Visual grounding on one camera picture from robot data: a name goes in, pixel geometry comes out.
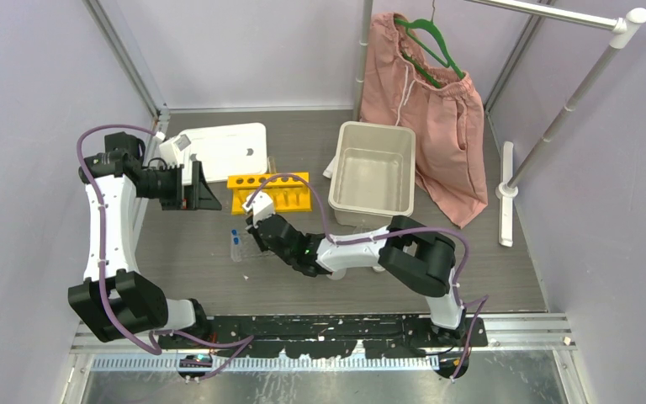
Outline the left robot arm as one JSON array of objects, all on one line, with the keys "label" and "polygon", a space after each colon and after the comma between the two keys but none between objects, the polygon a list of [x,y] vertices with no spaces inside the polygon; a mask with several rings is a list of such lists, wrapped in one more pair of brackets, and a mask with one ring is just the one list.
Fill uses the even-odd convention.
[{"label": "left robot arm", "polygon": [[[90,244],[80,284],[69,288],[70,307],[101,342],[129,339],[154,353],[186,345],[199,348],[211,337],[211,324],[195,299],[168,299],[140,273],[135,259],[134,220],[138,199],[156,199],[163,210],[221,210],[196,160],[193,137],[166,139],[161,132],[161,166],[150,167],[146,144],[127,125],[111,125],[104,150],[86,157],[77,141],[78,175],[88,197]],[[150,332],[151,343],[137,334]]]}]

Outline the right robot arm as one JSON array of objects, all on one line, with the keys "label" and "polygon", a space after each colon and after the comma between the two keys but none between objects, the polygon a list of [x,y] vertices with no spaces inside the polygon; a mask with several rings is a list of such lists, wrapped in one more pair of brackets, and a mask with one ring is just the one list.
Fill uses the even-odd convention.
[{"label": "right robot arm", "polygon": [[470,245],[456,231],[396,215],[379,229],[335,236],[298,231],[278,214],[259,221],[248,216],[246,230],[261,251],[308,277],[340,279],[350,268],[381,268],[425,297],[434,337],[443,345],[456,344],[467,331],[458,279]]}]

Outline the red capped wash bottle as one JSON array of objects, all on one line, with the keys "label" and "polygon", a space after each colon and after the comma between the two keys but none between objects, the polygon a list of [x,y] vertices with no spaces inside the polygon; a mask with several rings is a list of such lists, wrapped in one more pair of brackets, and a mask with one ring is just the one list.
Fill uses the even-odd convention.
[{"label": "red capped wash bottle", "polygon": [[347,274],[347,270],[344,268],[344,269],[330,272],[326,277],[330,280],[340,280],[340,279],[343,279],[346,274]]}]

